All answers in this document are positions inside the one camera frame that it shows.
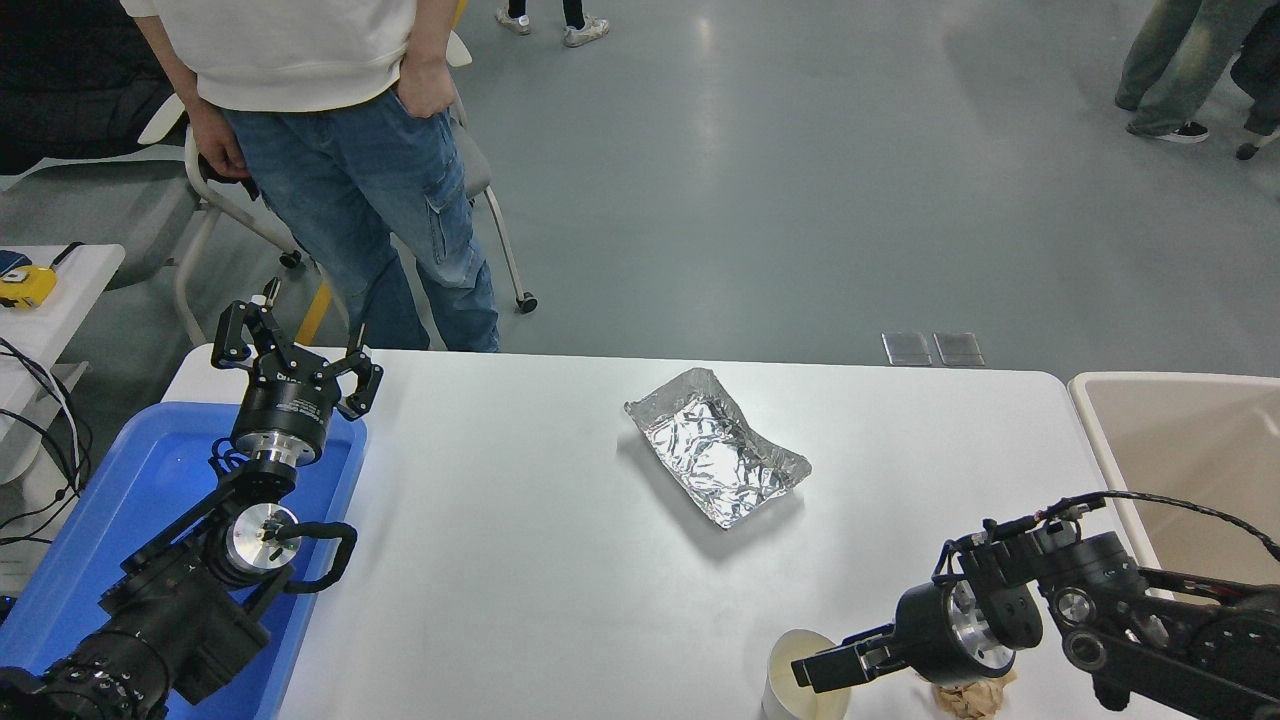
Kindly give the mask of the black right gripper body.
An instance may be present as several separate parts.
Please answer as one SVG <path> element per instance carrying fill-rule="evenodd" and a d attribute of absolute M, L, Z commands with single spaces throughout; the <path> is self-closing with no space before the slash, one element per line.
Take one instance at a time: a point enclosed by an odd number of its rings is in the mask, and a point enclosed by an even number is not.
<path fill-rule="evenodd" d="M 987 624 L 966 582 L 906 591 L 895 610 L 893 644 L 906 665 L 936 685 L 987 676 Z"/>

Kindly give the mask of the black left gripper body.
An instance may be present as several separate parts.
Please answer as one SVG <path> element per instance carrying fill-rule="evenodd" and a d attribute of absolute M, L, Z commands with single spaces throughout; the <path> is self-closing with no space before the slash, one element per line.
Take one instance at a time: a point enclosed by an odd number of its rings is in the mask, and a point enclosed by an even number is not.
<path fill-rule="evenodd" d="M 279 354 L 257 356 L 232 429 L 233 445 L 247 454 L 253 441 L 275 433 L 292 437 L 308 454 L 320 454 L 340 397 L 335 380 L 314 379 L 325 364 L 325 357 L 311 352 L 289 359 Z"/>

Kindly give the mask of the standing person's right hand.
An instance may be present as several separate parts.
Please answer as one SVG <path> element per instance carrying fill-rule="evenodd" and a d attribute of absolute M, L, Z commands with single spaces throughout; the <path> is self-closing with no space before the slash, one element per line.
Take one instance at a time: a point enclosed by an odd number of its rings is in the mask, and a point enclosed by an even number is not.
<path fill-rule="evenodd" d="M 250 169 L 221 109 L 198 97 L 184 105 L 198 154 L 212 170 L 233 181 L 248 179 Z"/>

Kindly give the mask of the standing person's left hand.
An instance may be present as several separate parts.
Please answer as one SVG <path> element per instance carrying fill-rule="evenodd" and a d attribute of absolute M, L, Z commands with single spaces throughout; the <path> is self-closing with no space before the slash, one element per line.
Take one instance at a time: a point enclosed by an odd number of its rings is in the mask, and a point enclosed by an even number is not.
<path fill-rule="evenodd" d="M 443 54 L 407 54 L 401 61 L 396 96 L 411 117 L 425 119 L 447 111 L 454 92 L 451 67 Z"/>

